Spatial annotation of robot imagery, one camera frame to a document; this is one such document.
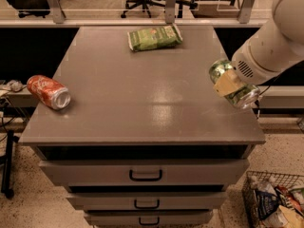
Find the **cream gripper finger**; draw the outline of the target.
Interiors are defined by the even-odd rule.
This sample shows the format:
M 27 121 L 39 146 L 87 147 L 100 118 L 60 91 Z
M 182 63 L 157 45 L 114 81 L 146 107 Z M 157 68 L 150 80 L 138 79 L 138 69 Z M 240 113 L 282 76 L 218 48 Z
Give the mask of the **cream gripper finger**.
M 245 86 L 233 69 L 225 71 L 215 82 L 213 89 L 220 97 L 234 93 Z

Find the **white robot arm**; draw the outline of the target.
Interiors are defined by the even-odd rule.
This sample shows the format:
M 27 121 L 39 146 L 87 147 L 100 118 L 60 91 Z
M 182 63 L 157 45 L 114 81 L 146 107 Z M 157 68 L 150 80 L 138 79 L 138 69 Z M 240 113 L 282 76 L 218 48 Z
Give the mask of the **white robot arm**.
M 233 55 L 213 89 L 226 96 L 261 85 L 304 60 L 304 0 L 273 0 L 272 17 Z

